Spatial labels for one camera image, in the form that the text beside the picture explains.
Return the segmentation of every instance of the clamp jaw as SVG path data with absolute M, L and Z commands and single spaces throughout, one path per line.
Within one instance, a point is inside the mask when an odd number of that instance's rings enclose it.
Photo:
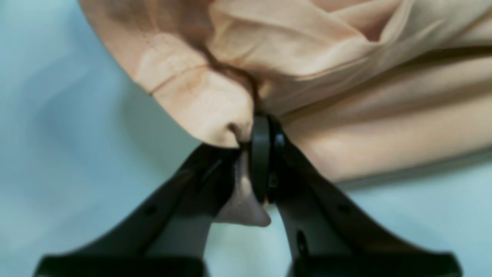
M 273 118 L 257 115 L 251 180 L 275 202 L 295 277 L 461 277 L 451 253 L 430 253 L 384 230 L 325 180 Z M 199 146 L 174 176 L 95 242 L 45 256 L 34 277 L 204 277 L 205 243 L 234 187 L 236 149 Z

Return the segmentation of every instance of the pale blue surface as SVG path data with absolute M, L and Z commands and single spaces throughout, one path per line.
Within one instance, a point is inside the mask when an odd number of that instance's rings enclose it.
M 74 0 L 0 0 L 0 277 L 29 277 L 42 254 L 102 234 L 197 144 L 128 80 Z M 389 229 L 489 277 L 491 157 L 347 186 Z M 284 276 L 288 245 L 269 212 L 268 228 L 213 226 L 212 277 Z

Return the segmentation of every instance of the fabric fold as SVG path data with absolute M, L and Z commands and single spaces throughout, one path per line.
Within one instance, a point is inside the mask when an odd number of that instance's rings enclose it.
M 259 109 L 335 181 L 492 146 L 492 0 L 79 2 L 128 75 L 205 143 L 249 141 Z M 222 219 L 265 224 L 241 180 Z

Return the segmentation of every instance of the black clamp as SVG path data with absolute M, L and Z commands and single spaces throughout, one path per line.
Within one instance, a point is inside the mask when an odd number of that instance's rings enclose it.
M 461 277 L 450 253 L 430 253 L 390 234 L 321 177 L 283 134 L 256 116 L 251 179 L 275 202 L 295 277 Z M 204 277 L 210 225 L 234 186 L 238 150 L 198 147 L 163 186 L 95 242 L 46 256 L 34 277 Z

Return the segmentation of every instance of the crumpled cloth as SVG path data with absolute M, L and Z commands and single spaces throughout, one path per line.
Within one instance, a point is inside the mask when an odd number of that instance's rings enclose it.
M 492 0 L 79 0 L 128 75 L 197 139 L 255 109 L 331 181 L 492 146 Z M 217 221 L 265 226 L 247 159 Z

